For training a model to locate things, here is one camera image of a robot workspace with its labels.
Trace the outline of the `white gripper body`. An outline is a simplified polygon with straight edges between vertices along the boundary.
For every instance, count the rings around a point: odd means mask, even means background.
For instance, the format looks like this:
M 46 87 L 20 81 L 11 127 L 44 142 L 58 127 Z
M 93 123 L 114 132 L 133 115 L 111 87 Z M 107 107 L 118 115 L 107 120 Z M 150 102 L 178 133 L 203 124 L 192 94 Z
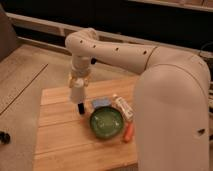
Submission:
M 70 73 L 68 79 L 68 85 L 70 88 L 74 86 L 89 85 L 90 73 L 91 73 L 91 58 L 82 56 L 73 56 L 70 64 Z

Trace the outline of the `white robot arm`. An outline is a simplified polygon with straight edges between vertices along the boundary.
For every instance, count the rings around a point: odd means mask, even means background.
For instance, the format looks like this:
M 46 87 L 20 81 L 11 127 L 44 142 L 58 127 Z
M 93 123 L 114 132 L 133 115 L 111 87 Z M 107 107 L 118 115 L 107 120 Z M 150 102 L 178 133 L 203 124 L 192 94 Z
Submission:
M 133 93 L 140 171 L 210 171 L 210 71 L 184 50 L 104 42 L 92 28 L 69 34 L 72 80 L 89 74 L 95 58 L 139 75 Z

